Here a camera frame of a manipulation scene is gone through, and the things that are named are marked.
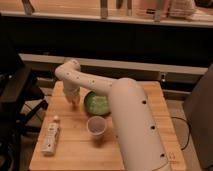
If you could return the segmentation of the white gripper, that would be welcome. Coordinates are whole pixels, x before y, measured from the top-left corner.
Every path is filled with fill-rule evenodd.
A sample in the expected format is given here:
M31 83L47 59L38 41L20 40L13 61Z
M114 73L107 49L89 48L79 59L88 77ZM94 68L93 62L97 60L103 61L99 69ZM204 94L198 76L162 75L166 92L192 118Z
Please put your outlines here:
M63 82L63 86L66 99L72 104L78 104L80 102L80 87L67 81Z

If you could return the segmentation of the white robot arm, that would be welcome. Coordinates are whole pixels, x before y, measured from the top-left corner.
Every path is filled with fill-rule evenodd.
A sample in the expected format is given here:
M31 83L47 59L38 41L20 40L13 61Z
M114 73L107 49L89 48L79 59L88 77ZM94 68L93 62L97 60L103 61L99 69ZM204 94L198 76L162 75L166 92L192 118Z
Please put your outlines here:
M80 87L108 98L126 171L172 171L147 95L137 81L83 73L75 59L58 66L55 75L71 103L79 103Z

